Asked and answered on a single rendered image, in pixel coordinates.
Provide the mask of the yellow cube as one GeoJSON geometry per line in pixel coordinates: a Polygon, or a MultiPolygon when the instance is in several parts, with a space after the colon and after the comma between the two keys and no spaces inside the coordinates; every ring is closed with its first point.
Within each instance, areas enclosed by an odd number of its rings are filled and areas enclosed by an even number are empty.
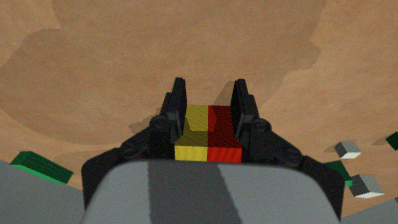
{"type": "Polygon", "coordinates": [[[208,105],[187,105],[183,136],[174,144],[175,160],[207,161],[208,105]]]}

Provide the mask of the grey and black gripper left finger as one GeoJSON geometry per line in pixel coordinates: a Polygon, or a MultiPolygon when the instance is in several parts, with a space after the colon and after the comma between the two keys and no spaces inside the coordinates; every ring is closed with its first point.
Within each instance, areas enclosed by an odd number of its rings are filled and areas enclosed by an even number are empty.
{"type": "Polygon", "coordinates": [[[183,136],[187,96],[185,79],[176,77],[160,115],[149,126],[115,147],[87,160],[81,167],[84,209],[106,173],[124,162],[139,159],[175,160],[175,142],[183,136]],[[147,158],[146,158],[147,157],[147,158]]]}

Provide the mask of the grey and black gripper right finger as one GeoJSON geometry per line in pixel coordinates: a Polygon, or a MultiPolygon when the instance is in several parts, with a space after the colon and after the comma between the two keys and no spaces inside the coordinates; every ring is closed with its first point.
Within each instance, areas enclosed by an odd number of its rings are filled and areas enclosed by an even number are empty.
{"type": "Polygon", "coordinates": [[[242,144],[241,163],[275,164],[308,174],[320,185],[340,222],[345,188],[343,176],[302,155],[298,148],[274,133],[271,124],[260,118],[245,79],[235,81],[230,108],[234,138],[242,144]]]}

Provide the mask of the red cube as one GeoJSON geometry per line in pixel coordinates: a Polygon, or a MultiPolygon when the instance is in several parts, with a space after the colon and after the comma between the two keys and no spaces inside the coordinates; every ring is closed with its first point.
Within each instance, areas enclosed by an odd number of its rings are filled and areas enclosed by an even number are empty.
{"type": "Polygon", "coordinates": [[[208,105],[207,161],[241,163],[242,144],[233,134],[230,106],[208,105]]]}

